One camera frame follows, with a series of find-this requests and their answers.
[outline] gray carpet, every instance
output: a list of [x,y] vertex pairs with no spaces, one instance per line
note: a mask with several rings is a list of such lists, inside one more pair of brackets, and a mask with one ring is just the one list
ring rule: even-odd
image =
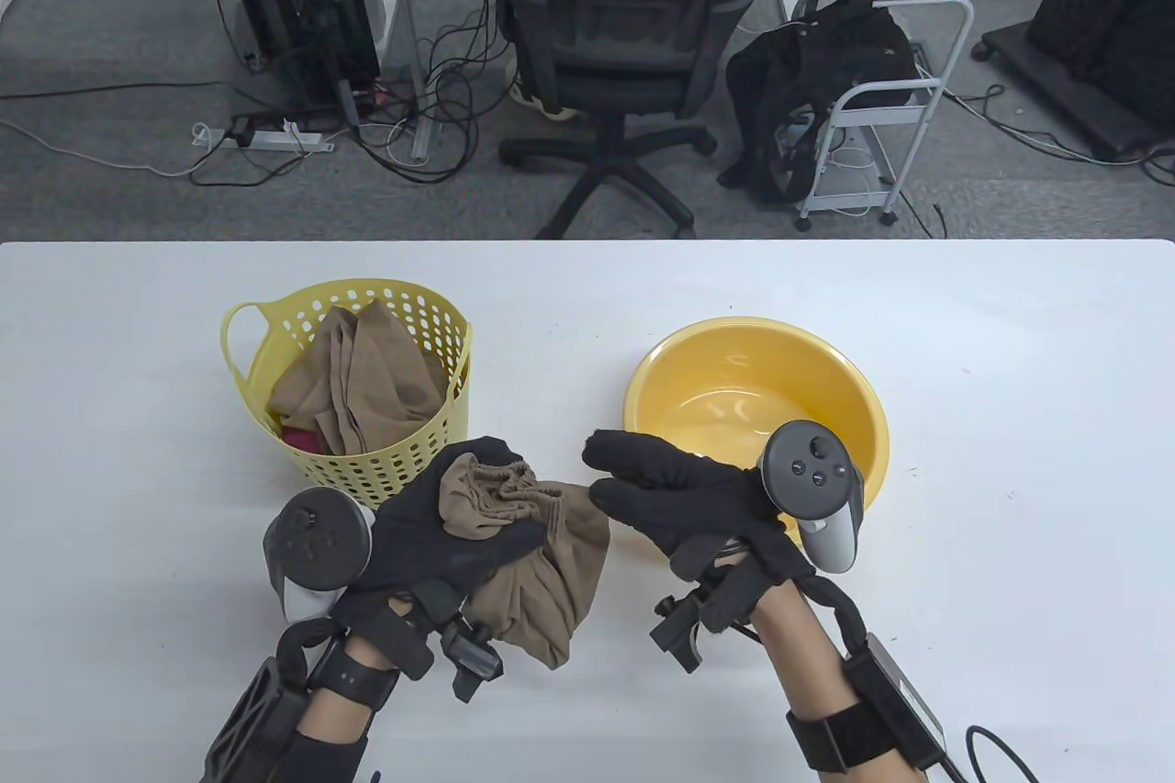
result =
[[[457,24],[481,2],[414,1],[423,35]],[[1028,19],[1038,2],[976,1],[976,35]],[[776,0],[758,0],[744,27],[757,31],[778,20]],[[925,12],[906,24],[941,61],[949,25]],[[739,33],[731,52],[747,40]],[[0,94],[148,79],[202,81],[227,78],[230,71],[213,0],[16,0],[0,24]],[[952,86],[960,94],[974,94],[998,79],[995,67],[966,58]],[[491,69],[481,83],[483,99],[492,96],[499,83],[499,71]],[[223,125],[228,107],[228,96],[215,87],[137,91],[0,102],[0,119],[80,153],[183,169],[200,154],[190,145],[193,123]],[[1076,141],[1020,91],[999,99],[994,112]],[[721,190],[714,182],[737,141],[730,100],[721,89],[701,119],[721,142],[717,155],[704,159],[690,149],[673,149],[649,162],[697,213],[700,236],[798,236],[788,214],[761,212],[745,195]],[[482,149],[474,162],[441,186],[398,182],[355,146],[340,141],[335,154],[313,158],[264,187],[201,190],[183,180],[60,158],[0,128],[0,241],[526,237],[565,195],[573,169],[560,163],[504,169],[494,146],[504,136],[566,129],[504,102],[482,120]],[[901,148],[894,132],[886,138],[891,148]],[[456,134],[446,128],[436,161],[444,161],[457,146]],[[207,172],[209,178],[231,180],[258,175],[229,150],[215,155]],[[936,235],[932,203],[942,208],[953,236],[1175,236],[1175,192],[1149,182],[1137,169],[1045,158],[949,105],[935,120],[907,195]],[[814,216],[810,236],[922,236],[905,207],[900,218],[893,228],[885,228],[875,213],[859,220],[821,213]],[[659,212],[630,190],[609,185],[592,196],[570,236],[663,237],[670,230]]]

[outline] yellow laundry basket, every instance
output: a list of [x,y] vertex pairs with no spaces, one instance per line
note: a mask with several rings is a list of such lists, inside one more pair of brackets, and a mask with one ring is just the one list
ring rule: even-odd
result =
[[[358,312],[371,300],[383,300],[394,316],[408,327],[419,350],[436,355],[444,363],[449,375],[444,404],[416,434],[387,449],[362,455],[314,455],[290,447],[282,440],[277,419],[267,409],[274,384],[310,346],[315,330],[331,306]],[[269,332],[257,348],[248,375],[242,375],[229,353],[228,332],[236,314],[250,306],[269,322]],[[378,508],[403,489],[424,471],[432,456],[446,443],[466,439],[469,350],[472,342],[474,328],[449,300],[427,287],[389,279],[328,281],[275,302],[242,302],[230,309],[221,322],[224,362],[253,419],[315,484],[342,489],[369,508]]]

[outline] office chair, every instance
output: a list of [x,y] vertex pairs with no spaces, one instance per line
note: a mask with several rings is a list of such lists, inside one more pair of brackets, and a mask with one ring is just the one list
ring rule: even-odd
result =
[[605,178],[647,195],[696,237],[693,214],[638,159],[670,146],[713,154],[701,125],[625,136],[626,115],[671,112],[690,119],[713,91],[718,60],[752,0],[498,0],[498,22],[518,54],[521,83],[546,112],[564,107],[596,116],[596,140],[504,140],[508,166],[557,158],[588,166],[537,237],[558,239]]

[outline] black wrist band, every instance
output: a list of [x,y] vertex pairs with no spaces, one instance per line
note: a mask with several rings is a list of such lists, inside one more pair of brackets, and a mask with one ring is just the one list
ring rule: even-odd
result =
[[800,722],[788,712],[787,724],[808,768],[814,771],[846,774],[898,749],[885,721],[865,701],[815,722]]
[[397,669],[414,682],[432,667],[432,650],[424,635],[382,602],[371,615],[351,625],[351,634],[375,645]]
[[372,670],[347,654],[342,640],[327,649],[310,676],[310,688],[324,688],[378,712],[400,681],[400,670]]

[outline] white sneaker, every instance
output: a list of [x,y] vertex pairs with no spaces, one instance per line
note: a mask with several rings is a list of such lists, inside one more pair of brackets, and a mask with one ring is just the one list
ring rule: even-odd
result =
[[579,115],[579,111],[570,111],[568,107],[564,107],[558,113],[545,112],[543,111],[543,102],[539,99],[529,99],[525,94],[522,94],[522,87],[518,86],[518,56],[516,54],[511,54],[510,61],[506,61],[506,82],[510,86],[510,96],[516,103],[522,103],[524,107],[540,112],[548,120],[570,121]]

